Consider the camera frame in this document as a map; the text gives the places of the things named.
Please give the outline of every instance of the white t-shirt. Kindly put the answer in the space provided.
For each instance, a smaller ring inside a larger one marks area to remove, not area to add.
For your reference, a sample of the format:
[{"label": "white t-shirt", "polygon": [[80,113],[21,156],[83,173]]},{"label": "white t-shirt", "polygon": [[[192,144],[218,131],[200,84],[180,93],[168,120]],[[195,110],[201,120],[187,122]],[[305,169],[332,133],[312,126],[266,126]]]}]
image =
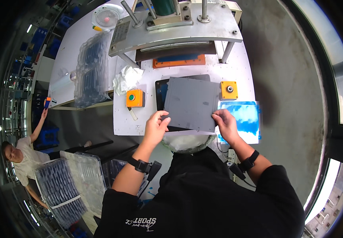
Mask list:
[{"label": "white t-shirt", "polygon": [[16,148],[21,150],[23,159],[20,163],[13,162],[15,174],[21,184],[25,187],[29,184],[28,178],[35,179],[33,169],[37,165],[50,160],[48,154],[31,149],[30,144],[30,136],[18,140]]}]

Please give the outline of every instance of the man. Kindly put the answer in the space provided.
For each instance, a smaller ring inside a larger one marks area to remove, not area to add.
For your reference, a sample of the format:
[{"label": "man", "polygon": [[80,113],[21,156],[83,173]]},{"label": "man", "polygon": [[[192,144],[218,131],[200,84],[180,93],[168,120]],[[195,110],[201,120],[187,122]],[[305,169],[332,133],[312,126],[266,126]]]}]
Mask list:
[{"label": "man", "polygon": [[[134,159],[149,161],[168,131],[170,118],[161,120],[163,115],[168,112],[156,112],[147,121]],[[217,110],[212,117],[241,162],[254,154],[230,112]],[[209,148],[194,155],[174,153],[157,195],[138,209],[136,194],[144,175],[127,163],[104,195],[94,237],[300,237],[305,215],[284,167],[257,155],[247,173],[256,191],[234,183]]]},{"label": "man", "polygon": [[50,160],[48,154],[33,150],[30,147],[30,144],[38,138],[46,116],[47,109],[43,109],[41,119],[39,120],[34,132],[30,136],[19,139],[17,147],[15,148],[9,142],[4,141],[1,146],[1,151],[7,160],[13,162],[15,174],[22,186],[27,189],[30,195],[40,205],[48,209],[47,205],[42,202],[37,193],[29,185],[29,179],[35,179],[33,168],[38,164],[42,164]]}]

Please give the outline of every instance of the wrist strap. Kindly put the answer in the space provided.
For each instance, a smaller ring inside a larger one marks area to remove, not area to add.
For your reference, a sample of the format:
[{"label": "wrist strap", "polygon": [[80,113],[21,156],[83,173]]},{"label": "wrist strap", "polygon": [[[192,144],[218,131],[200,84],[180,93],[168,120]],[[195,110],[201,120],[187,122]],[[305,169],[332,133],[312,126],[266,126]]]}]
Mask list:
[{"label": "wrist strap", "polygon": [[160,162],[154,161],[153,163],[146,163],[141,159],[136,160],[130,157],[126,160],[129,164],[133,165],[135,169],[141,173],[149,174],[146,180],[152,181],[157,172],[160,170],[162,164]]},{"label": "wrist strap", "polygon": [[255,162],[258,156],[259,156],[259,152],[255,150],[249,158],[245,159],[243,162],[238,164],[238,167],[241,170],[241,172],[245,173],[250,168],[252,168],[254,166],[253,162]]},{"label": "wrist strap", "polygon": [[141,173],[148,174],[150,171],[150,168],[152,167],[149,163],[146,163],[142,161],[141,159],[139,160],[133,159],[132,157],[128,158],[127,162],[133,165],[135,169]]}]

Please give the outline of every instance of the metal column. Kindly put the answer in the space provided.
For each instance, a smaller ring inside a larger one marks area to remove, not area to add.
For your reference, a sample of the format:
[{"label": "metal column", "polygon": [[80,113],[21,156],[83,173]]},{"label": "metal column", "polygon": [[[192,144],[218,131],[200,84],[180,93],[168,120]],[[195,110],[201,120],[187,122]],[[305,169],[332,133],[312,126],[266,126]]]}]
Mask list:
[{"label": "metal column", "polygon": [[199,15],[197,18],[202,23],[209,23],[211,21],[211,17],[207,15],[207,0],[202,0],[202,15]]},{"label": "metal column", "polygon": [[173,5],[175,9],[175,14],[179,16],[181,14],[181,11],[179,10],[178,0],[173,0]]},{"label": "metal column", "polygon": [[135,14],[132,12],[132,9],[128,6],[127,2],[126,1],[122,1],[121,2],[121,5],[123,5],[124,9],[126,10],[126,12],[129,14],[129,16],[132,18],[133,22],[135,23],[133,25],[134,28],[137,28],[139,26],[141,26],[144,21],[143,20],[138,20],[135,16]]},{"label": "metal column", "polygon": [[223,57],[222,57],[222,60],[221,60],[222,64],[226,63],[227,58],[230,55],[230,52],[231,52],[232,47],[234,46],[234,44],[235,44],[235,42],[227,42],[227,46],[226,46],[226,49],[225,49],[225,51],[223,53]]},{"label": "metal column", "polygon": [[144,0],[144,1],[145,1],[146,6],[149,9],[150,14],[152,15],[153,20],[157,19],[157,16],[155,15],[155,13],[154,13],[154,11],[152,9],[152,6],[150,5],[149,0]]},{"label": "metal column", "polygon": [[133,68],[139,68],[139,66],[136,64],[135,61],[131,60],[131,58],[129,58],[126,54],[118,54],[118,56],[120,58],[122,58],[123,60],[125,60],[125,62],[127,62],[129,64],[129,66],[132,66]]}]

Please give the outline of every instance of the small desk fan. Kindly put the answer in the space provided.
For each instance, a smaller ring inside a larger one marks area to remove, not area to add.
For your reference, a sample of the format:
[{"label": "small desk fan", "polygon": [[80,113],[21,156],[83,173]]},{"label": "small desk fan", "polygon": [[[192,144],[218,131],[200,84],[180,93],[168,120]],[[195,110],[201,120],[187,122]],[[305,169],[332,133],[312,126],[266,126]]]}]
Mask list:
[{"label": "small desk fan", "polygon": [[116,4],[105,3],[97,7],[92,13],[91,23],[97,31],[107,31],[116,27],[117,21],[122,17],[124,9]]}]

